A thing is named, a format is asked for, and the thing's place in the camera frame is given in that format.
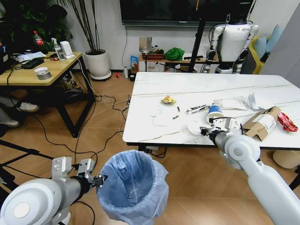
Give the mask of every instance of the television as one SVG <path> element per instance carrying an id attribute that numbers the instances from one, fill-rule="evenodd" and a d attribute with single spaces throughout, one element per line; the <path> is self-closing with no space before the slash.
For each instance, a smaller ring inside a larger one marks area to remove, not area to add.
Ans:
<path id="1" fill-rule="evenodd" d="M 253 0 L 211 0 L 206 24 L 224 23 L 231 18 L 246 20 Z M 123 25 L 198 26 L 205 0 L 120 0 Z"/>

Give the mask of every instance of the blue paper cup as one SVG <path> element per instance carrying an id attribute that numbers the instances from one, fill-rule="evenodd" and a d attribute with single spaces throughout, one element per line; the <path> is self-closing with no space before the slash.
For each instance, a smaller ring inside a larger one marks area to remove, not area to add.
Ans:
<path id="1" fill-rule="evenodd" d="M 210 118 L 224 117 L 222 109 L 218 105 L 212 105 L 208 110 L 207 122 L 210 122 Z"/>

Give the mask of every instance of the potted plant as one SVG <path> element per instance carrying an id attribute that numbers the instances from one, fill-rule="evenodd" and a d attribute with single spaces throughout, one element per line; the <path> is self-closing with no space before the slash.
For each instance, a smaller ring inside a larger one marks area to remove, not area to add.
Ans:
<path id="1" fill-rule="evenodd" d="M 9 53 L 35 49 L 33 31 L 44 41 L 44 49 L 53 51 L 51 38 L 67 39 L 66 10 L 52 0 L 0 0 L 4 13 L 0 18 L 0 42 Z"/>
<path id="2" fill-rule="evenodd" d="M 92 18 L 89 18 L 85 0 L 57 0 L 61 5 L 71 5 L 78 22 L 84 32 L 90 49 L 84 53 L 86 64 L 93 80 L 105 81 L 112 73 L 109 70 L 108 55 L 106 50 L 100 48 L 99 32 L 95 15 L 95 0 L 90 0 Z"/>

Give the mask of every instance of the person's leg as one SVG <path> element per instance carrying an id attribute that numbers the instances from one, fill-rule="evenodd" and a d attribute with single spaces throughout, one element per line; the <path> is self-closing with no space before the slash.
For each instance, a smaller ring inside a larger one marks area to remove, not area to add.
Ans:
<path id="1" fill-rule="evenodd" d="M 35 112 L 39 109 L 38 105 L 21 102 L 17 98 L 8 95 L 0 95 L 0 103 L 5 105 L 6 107 L 14 107 L 16 106 L 17 110 L 25 111 L 25 112 Z"/>
<path id="2" fill-rule="evenodd" d="M 10 127 L 17 127 L 20 123 L 16 120 L 12 120 L 10 116 L 0 106 L 0 123 Z"/>
<path id="3" fill-rule="evenodd" d="M 0 103 L 6 107 L 18 106 L 19 100 L 13 96 L 0 95 Z"/>

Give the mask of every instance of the cardboard box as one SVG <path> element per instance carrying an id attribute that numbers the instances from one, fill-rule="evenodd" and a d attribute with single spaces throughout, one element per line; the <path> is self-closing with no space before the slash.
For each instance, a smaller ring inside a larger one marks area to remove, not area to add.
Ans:
<path id="1" fill-rule="evenodd" d="M 276 126 L 279 113 L 280 109 L 274 106 L 267 111 L 255 114 L 255 116 L 243 125 L 243 128 L 248 130 L 245 134 L 249 137 L 257 135 L 258 138 L 263 141 L 268 133 Z"/>

